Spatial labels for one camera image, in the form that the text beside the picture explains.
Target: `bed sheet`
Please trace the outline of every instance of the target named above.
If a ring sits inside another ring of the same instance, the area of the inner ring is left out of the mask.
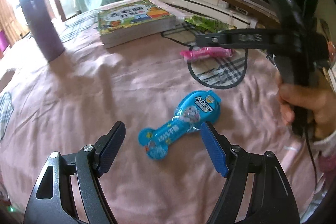
[[[23,39],[1,60],[0,96],[10,93],[14,107],[0,142],[0,177],[11,200],[24,211],[51,152],[77,152],[123,121],[124,143],[100,178],[118,223],[205,223],[225,179],[213,168],[199,133],[172,144],[161,161],[150,160],[137,141],[141,129],[171,119],[188,93],[209,90],[180,57],[187,47],[154,34],[106,50],[94,25],[64,46],[66,51],[47,64],[35,41]],[[304,212],[314,192],[313,168],[304,143],[281,122],[275,73],[264,54],[248,51],[243,81],[214,89],[222,99],[215,128],[248,152],[274,151]],[[252,181],[249,176],[238,220],[245,217]],[[73,191],[85,220],[76,183]]]

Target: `water bottle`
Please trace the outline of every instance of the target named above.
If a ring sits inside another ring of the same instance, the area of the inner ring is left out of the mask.
[[[64,52],[64,46],[51,22],[44,0],[20,0],[23,14],[36,44],[48,62]]]

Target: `book cover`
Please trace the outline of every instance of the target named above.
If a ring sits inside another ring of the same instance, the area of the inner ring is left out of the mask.
[[[117,29],[129,28],[167,17],[174,17],[174,15],[149,0],[141,0],[98,13],[99,32],[100,35],[105,35]]]

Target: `thick book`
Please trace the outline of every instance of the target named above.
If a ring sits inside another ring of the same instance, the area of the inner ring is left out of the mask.
[[[175,28],[176,17],[149,0],[128,3],[98,13],[105,48]]]

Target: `curtain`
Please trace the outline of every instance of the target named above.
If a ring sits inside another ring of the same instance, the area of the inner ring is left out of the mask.
[[[13,7],[7,0],[0,0],[0,30],[3,30],[11,46],[29,30],[22,26],[14,15]]]

